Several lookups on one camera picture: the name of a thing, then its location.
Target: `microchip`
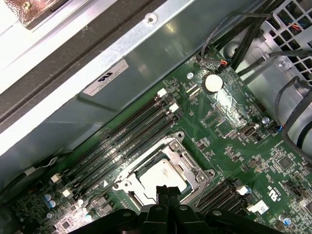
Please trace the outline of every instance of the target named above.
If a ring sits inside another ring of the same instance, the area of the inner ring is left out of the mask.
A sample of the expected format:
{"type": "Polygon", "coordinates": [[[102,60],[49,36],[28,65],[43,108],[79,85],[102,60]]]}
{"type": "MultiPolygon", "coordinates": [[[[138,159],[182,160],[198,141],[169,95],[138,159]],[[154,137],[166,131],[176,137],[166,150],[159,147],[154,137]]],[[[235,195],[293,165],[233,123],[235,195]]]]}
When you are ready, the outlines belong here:
{"type": "Polygon", "coordinates": [[[291,165],[292,162],[288,157],[283,157],[278,163],[285,170],[291,165]]]}
{"type": "Polygon", "coordinates": [[[62,226],[63,226],[63,228],[67,229],[67,228],[69,228],[69,223],[65,222],[65,223],[62,224],[62,226]]]}
{"type": "Polygon", "coordinates": [[[54,231],[56,231],[56,227],[55,226],[50,226],[50,227],[48,227],[48,232],[49,233],[53,233],[54,231]]]}
{"type": "Polygon", "coordinates": [[[112,211],[113,207],[110,204],[107,204],[104,208],[103,211],[107,214],[110,211],[112,211]]]}
{"type": "Polygon", "coordinates": [[[312,214],[312,202],[306,206],[307,210],[312,214]]]}
{"type": "Polygon", "coordinates": [[[275,226],[275,229],[278,230],[278,231],[280,231],[280,232],[283,231],[283,230],[285,229],[284,224],[283,224],[282,222],[279,222],[279,221],[278,221],[277,223],[275,223],[274,226],[275,226]]]}
{"type": "Polygon", "coordinates": [[[249,170],[249,166],[248,166],[248,165],[244,165],[244,166],[243,166],[243,170],[244,170],[244,171],[248,171],[248,170],[249,170]]]}
{"type": "Polygon", "coordinates": [[[200,145],[198,148],[200,149],[200,150],[204,150],[205,149],[205,145],[204,144],[202,144],[202,145],[200,145]]]}
{"type": "Polygon", "coordinates": [[[106,203],[106,199],[104,198],[104,197],[101,197],[98,201],[97,201],[97,203],[98,203],[98,205],[99,206],[102,206],[102,205],[104,205],[105,203],[106,203]]]}
{"type": "Polygon", "coordinates": [[[260,102],[256,103],[254,106],[260,113],[265,112],[267,110],[264,107],[264,105],[262,105],[260,102]]]}
{"type": "Polygon", "coordinates": [[[255,167],[257,167],[257,162],[255,160],[250,160],[248,165],[250,168],[255,168],[255,167]]]}

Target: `screw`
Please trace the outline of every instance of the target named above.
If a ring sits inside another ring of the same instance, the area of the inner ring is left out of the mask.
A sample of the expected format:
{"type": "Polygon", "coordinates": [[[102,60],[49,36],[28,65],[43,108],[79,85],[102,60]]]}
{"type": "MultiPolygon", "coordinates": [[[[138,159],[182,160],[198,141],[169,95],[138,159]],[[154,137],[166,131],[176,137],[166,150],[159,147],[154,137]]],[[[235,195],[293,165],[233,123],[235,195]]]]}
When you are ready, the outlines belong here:
{"type": "Polygon", "coordinates": [[[31,8],[30,2],[28,2],[28,1],[24,2],[23,8],[25,11],[28,11],[31,8]]]}
{"type": "Polygon", "coordinates": [[[189,72],[187,75],[186,75],[187,79],[192,79],[194,77],[194,73],[193,72],[189,72]]]}
{"type": "Polygon", "coordinates": [[[263,117],[262,118],[262,123],[263,124],[268,124],[270,122],[270,119],[268,117],[263,117]]]}
{"type": "Polygon", "coordinates": [[[285,65],[286,65],[286,62],[283,61],[283,62],[280,62],[278,66],[279,66],[279,67],[283,67],[283,66],[285,66],[285,65]]]}
{"type": "Polygon", "coordinates": [[[185,211],[185,210],[187,210],[187,206],[180,206],[179,209],[182,211],[185,211]]]}
{"type": "Polygon", "coordinates": [[[171,148],[172,148],[173,150],[176,150],[177,148],[179,148],[178,143],[176,143],[176,142],[172,143],[172,144],[171,144],[171,148]]]}
{"type": "Polygon", "coordinates": [[[220,215],[222,215],[222,213],[221,213],[220,211],[213,211],[213,214],[214,214],[215,216],[220,216],[220,215]]]}
{"type": "Polygon", "coordinates": [[[198,181],[199,182],[203,182],[205,179],[205,177],[203,175],[198,176],[198,181]]]}
{"type": "Polygon", "coordinates": [[[154,13],[148,13],[145,16],[145,23],[148,25],[154,25],[157,22],[157,15],[154,13]]]}

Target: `integrated circuit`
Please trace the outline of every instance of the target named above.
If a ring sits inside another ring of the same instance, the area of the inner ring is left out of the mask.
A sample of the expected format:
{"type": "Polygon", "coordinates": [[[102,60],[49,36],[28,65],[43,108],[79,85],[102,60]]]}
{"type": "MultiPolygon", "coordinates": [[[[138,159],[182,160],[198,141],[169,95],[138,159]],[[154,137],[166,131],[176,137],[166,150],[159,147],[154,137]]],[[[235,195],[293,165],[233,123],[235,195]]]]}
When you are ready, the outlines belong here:
{"type": "Polygon", "coordinates": [[[283,157],[279,162],[279,165],[281,165],[281,167],[286,170],[291,164],[291,160],[288,157],[283,157]]]}

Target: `capacitor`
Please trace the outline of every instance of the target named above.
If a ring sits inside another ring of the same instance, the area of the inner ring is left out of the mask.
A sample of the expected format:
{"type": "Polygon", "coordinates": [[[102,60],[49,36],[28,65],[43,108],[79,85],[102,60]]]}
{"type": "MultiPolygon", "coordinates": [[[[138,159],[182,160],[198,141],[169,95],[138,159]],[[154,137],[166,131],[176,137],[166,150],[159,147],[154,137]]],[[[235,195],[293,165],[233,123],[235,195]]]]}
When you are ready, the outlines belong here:
{"type": "Polygon", "coordinates": [[[93,217],[94,217],[93,211],[89,211],[89,212],[86,214],[85,219],[86,219],[87,221],[91,222],[93,217]]]}
{"type": "Polygon", "coordinates": [[[44,195],[44,199],[46,201],[50,201],[52,199],[52,196],[50,194],[46,194],[46,195],[44,195]]]}
{"type": "Polygon", "coordinates": [[[84,201],[83,201],[83,199],[79,199],[77,203],[79,206],[82,206],[84,204],[84,201]]]}
{"type": "Polygon", "coordinates": [[[47,218],[48,219],[51,219],[53,217],[53,214],[52,213],[47,213],[47,218]]]}
{"type": "Polygon", "coordinates": [[[216,74],[210,74],[204,77],[202,88],[207,94],[216,94],[223,88],[222,78],[216,74]]]}
{"type": "Polygon", "coordinates": [[[262,118],[262,123],[267,125],[267,124],[270,123],[270,119],[268,117],[263,117],[262,118]]]}
{"type": "Polygon", "coordinates": [[[57,203],[54,200],[49,201],[50,208],[54,208],[57,205],[57,203]]]}
{"type": "Polygon", "coordinates": [[[279,221],[281,221],[285,226],[290,226],[292,224],[292,221],[290,218],[288,218],[286,215],[284,214],[281,214],[279,217],[278,217],[279,221]]]}

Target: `mounting hole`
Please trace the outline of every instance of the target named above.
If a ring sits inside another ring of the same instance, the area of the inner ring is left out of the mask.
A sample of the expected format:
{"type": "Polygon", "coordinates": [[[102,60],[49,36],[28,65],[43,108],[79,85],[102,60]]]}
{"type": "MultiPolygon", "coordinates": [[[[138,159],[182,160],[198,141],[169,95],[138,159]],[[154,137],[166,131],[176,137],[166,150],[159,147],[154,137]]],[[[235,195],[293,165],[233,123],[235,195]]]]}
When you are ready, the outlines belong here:
{"type": "Polygon", "coordinates": [[[157,15],[154,13],[148,13],[144,19],[147,25],[154,25],[157,22],[157,15]]]}

